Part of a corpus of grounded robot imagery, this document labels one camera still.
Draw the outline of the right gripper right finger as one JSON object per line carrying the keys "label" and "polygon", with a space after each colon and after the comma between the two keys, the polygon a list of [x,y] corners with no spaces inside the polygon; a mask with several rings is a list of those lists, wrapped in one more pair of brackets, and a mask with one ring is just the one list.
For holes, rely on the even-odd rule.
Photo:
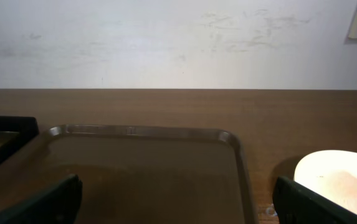
{"label": "right gripper right finger", "polygon": [[357,214],[281,176],[272,195],[281,224],[357,224]]}

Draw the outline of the white plate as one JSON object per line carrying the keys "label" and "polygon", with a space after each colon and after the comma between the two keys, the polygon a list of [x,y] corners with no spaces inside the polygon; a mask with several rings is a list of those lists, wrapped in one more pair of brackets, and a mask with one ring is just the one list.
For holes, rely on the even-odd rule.
{"label": "white plate", "polygon": [[325,150],[303,157],[294,181],[357,214],[357,152]]}

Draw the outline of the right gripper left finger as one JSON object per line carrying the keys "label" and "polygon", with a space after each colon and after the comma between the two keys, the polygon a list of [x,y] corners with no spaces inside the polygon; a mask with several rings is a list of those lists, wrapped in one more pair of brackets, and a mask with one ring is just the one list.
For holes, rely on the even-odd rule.
{"label": "right gripper left finger", "polygon": [[31,198],[0,211],[0,224],[73,224],[82,203],[83,183],[71,174]]}

